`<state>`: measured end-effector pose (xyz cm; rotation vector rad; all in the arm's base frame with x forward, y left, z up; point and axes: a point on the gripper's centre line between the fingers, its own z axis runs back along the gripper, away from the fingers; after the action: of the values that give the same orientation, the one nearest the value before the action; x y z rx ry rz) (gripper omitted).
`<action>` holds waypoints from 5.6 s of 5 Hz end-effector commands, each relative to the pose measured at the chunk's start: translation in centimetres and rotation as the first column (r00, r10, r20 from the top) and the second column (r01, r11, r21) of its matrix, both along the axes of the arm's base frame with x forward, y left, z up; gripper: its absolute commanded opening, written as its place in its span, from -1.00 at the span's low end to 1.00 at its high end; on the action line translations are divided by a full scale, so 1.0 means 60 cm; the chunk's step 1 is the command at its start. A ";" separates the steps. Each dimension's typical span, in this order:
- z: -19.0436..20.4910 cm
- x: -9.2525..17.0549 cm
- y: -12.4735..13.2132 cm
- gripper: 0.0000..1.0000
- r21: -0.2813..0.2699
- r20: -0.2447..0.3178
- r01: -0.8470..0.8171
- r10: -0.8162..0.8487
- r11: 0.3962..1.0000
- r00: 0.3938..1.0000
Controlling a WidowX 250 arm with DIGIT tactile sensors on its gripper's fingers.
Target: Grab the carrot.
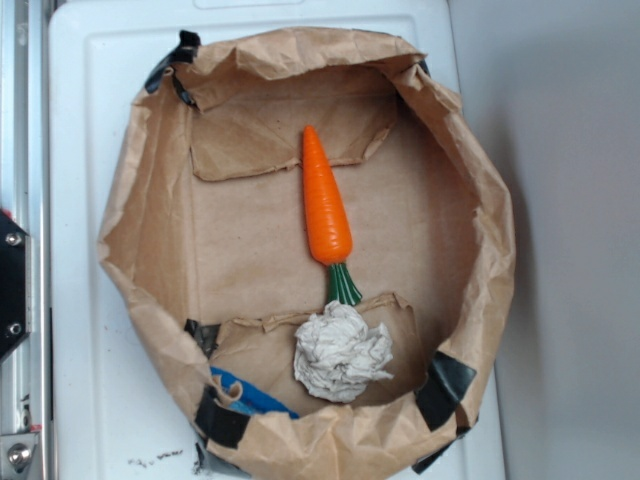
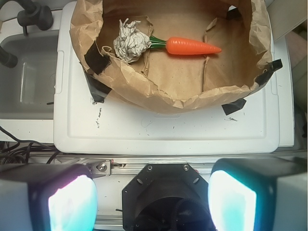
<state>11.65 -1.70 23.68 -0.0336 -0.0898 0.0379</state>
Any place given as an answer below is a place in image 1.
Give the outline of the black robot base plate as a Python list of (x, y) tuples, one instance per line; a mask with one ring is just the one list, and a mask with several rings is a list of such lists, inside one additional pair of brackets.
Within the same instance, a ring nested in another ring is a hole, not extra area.
[(1, 362), (29, 335), (29, 235), (1, 210)]

